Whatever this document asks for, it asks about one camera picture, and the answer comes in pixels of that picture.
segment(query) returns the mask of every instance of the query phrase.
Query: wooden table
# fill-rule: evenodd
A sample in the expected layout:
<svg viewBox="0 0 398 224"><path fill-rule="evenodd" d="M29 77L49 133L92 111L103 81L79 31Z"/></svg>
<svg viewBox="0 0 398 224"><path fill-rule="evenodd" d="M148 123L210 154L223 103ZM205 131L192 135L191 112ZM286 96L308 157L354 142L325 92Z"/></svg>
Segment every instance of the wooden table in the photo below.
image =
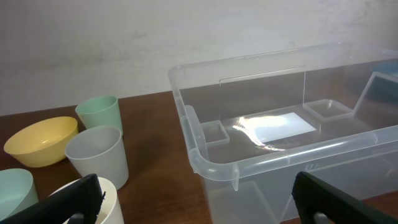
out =
<svg viewBox="0 0 398 224"><path fill-rule="evenodd" d="M123 98L119 101L129 180L118 191L125 223L211 223L199 175L188 163L177 110L171 92ZM0 143L20 129L47 118L72 116L68 106L0 117ZM80 178L68 159L43 168L27 168L3 150L0 170L23 168L34 176L39 199ZM398 218L398 193L366 200ZM300 223L298 219L285 223Z"/></svg>

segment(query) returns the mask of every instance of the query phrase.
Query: plastic cup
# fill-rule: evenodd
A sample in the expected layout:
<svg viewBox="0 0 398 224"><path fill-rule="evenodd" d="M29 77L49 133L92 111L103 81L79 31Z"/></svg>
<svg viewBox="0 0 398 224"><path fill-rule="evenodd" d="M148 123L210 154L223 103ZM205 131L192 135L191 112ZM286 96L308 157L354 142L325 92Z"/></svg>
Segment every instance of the plastic cup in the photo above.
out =
<svg viewBox="0 0 398 224"><path fill-rule="evenodd" d="M115 96L98 96L80 103L75 109L86 129L112 125L123 135L119 102Z"/></svg>
<svg viewBox="0 0 398 224"><path fill-rule="evenodd" d="M0 171L0 220L37 203L33 176L28 170Z"/></svg>
<svg viewBox="0 0 398 224"><path fill-rule="evenodd" d="M82 177L96 174L120 189L129 178L122 133L114 126L98 126L76 135L65 154Z"/></svg>
<svg viewBox="0 0 398 224"><path fill-rule="evenodd" d="M55 192L58 192L65 187L68 187L76 181L78 180L72 181L69 184L64 185ZM101 210L99 211L95 224L124 224L116 187L112 184L112 182L105 178L99 177L98 181L99 185L101 186L102 192L106 192L106 194L105 199L102 201Z"/></svg>

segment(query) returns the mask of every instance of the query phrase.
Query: white bowl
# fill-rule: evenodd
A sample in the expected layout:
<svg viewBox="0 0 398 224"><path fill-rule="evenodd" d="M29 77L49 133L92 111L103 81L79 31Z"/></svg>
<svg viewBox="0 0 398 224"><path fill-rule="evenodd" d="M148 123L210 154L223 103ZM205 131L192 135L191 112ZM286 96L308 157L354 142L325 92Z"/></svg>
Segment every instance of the white bowl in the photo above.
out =
<svg viewBox="0 0 398 224"><path fill-rule="evenodd" d="M64 189L65 187L73 184L76 181L78 180L72 181L69 184L64 185L55 192ZM120 203L118 199L118 191L116 190L116 187L112 184L112 182L105 178L99 177L98 181L99 185L101 186L102 193L106 192L106 194L95 224L124 224L122 210L120 209Z"/></svg>

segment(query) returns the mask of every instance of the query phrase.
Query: mint green cup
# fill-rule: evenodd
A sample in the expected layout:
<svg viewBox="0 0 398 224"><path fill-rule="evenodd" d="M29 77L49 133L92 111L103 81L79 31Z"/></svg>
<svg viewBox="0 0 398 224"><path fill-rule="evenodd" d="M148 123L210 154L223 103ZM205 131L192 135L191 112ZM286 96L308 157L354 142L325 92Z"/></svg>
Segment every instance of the mint green cup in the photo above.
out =
<svg viewBox="0 0 398 224"><path fill-rule="evenodd" d="M91 98L77 105L75 111L86 129L112 125L119 128L123 135L119 102L115 96Z"/></svg>
<svg viewBox="0 0 398 224"><path fill-rule="evenodd" d="M0 171L0 221L37 202L33 176L28 170Z"/></svg>

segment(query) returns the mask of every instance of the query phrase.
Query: cup rim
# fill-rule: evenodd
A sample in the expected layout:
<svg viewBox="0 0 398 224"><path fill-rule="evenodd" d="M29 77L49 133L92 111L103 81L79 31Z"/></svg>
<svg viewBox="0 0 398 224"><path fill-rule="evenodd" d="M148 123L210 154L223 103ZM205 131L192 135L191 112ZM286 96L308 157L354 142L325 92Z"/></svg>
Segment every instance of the cup rim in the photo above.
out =
<svg viewBox="0 0 398 224"><path fill-rule="evenodd" d="M50 194L50 196L53 195L54 193L56 193L56 192L58 192L58 191L64 189L65 187L67 187L67 186L69 186L69 185L75 183L76 181L78 181L78 180L80 180L80 179L71 181L71 182L69 182L69 183L63 185L62 187L58 188L56 191L52 192L52 193ZM118 203L118 190L116 189L116 187L114 186L114 184L113 184L110 180L108 180L108 179L106 179L106 178L104 178L104 177L98 177L98 181L100 181L100 179L103 180L103 181L105 181L105 182L108 182L108 183L110 184L109 186L111 186L111 188L112 188L112 191L116 193L116 199L112 202L112 208L111 208L111 210L109 211L109 213L106 215L105 219L100 223L100 224L102 224L102 223L104 223L104 222L109 218L109 215L113 212L113 210L114 210L116 204Z"/></svg>
<svg viewBox="0 0 398 224"><path fill-rule="evenodd" d="M67 154L68 146L69 146L79 135L81 135L81 134L83 134L83 133L86 133L86 132L88 132L88 131L90 131L90 130L92 131L92 130L94 130L94 129L99 129L99 128L112 128L112 129L117 129L117 130L119 131L119 138L118 138L118 140L117 140L109 149L107 149L106 151L101 152L100 154L97 154L97 155L95 155L95 156L90 156L90 157L86 157L86 158L74 158L74 157L69 156L69 155ZM95 158L95 157L98 157L98 156L102 156L103 154L106 154L106 153L109 152L110 150L114 149L114 147L120 142L121 138L122 138L122 132L120 131L120 129L117 128L117 127L115 127L115 126L112 126L112 125L101 125L101 126L97 126L97 127L94 127L94 128L89 128L89 129L87 129L87 130L84 130L84 131L78 133L75 137L73 137L73 138L68 142L67 146L65 146L65 155L68 157L68 159L79 160L79 161L86 160L86 159L92 159L92 158Z"/></svg>
<svg viewBox="0 0 398 224"><path fill-rule="evenodd" d="M44 147L44 148L42 148L42 149L38 149L38 150L32 151L32 152L14 153L14 152L9 152L9 151L6 150L6 146L7 146L7 144L10 144L9 142L12 140L12 138L13 138L14 136L16 136L17 134L21 133L23 130L25 130L25 129L27 129L27 128L30 128L30 127L32 127L32 126L35 126L35 125L37 125L37 124L39 124L39 123L43 123L43 122L45 122L45 121L51 120L51 119L60 119L60 118L68 118L68 119L71 118L71 121L75 123L74 128L70 131L70 133L68 133L67 135L65 135L65 137L64 137L63 139L61 139L61 140L59 140L59 141L57 141L57 142L54 142L53 144L51 144L51 145L49 145L49 146L46 146L46 147ZM27 126L27 127L24 127L24 128L22 128L21 130L19 130L17 133L13 134L13 135L6 141L6 143L4 143L4 148L3 148L3 149L4 149L4 152L7 153L7 154L9 154L9 155L28 155L28 154L30 154L30 153L39 152L39 151L41 151L41 150L48 149L48 148L50 148L50 147L52 147L52 146L54 146L54 145L56 145L56 144L62 142L66 137L70 136L70 135L76 130L77 127L78 127L78 122L77 122L77 120L76 120L75 118L71 117L71 116L57 116L57 117L54 117L54 118L44 119L44 120L42 120L42 121L38 121L38 122L36 122L36 123L34 123L34 124L31 124L31 125L29 125L29 126Z"/></svg>
<svg viewBox="0 0 398 224"><path fill-rule="evenodd" d="M116 101L115 101L111 106L109 106L109 107L107 107L107 108L104 108L104 109L102 109L102 110L99 110L99 111L90 112L90 113L79 113L79 112L77 111L78 107L81 107L82 105L86 104L87 102L89 102L89 101L91 101L91 100L96 100L96 99L98 99L98 98L104 98L104 97L113 97ZM85 101L79 103L79 104L76 106L76 108L75 108L75 112L76 112L76 114L84 114L84 115L99 113L99 112L102 112L102 111L104 111L104 110L107 110L107 109L111 108L111 107L114 106L116 103L118 103L118 101L119 101L119 99L118 99L116 96L113 96L113 95L95 96L95 97L92 97L92 98L90 98L90 99L87 99L87 100L85 100Z"/></svg>

